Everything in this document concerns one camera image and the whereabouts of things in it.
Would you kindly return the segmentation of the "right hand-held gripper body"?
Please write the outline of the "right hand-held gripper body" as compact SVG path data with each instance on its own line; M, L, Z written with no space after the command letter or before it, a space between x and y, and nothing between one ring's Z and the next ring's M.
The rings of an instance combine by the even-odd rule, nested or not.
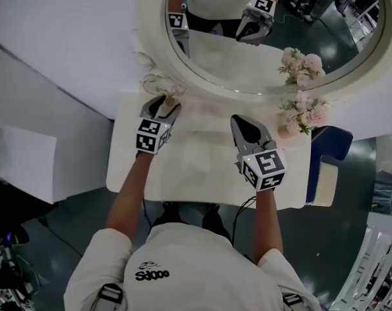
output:
M279 186L286 174L286 158L275 141L255 145L251 150L237 155L239 172L256 192Z

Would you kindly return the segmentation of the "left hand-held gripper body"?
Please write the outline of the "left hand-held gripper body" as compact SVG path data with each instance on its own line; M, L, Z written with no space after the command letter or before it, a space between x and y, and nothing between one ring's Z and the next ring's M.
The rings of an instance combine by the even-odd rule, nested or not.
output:
M136 129L136 149L156 155L168 142L172 126L172 115L153 117L149 113L142 113Z

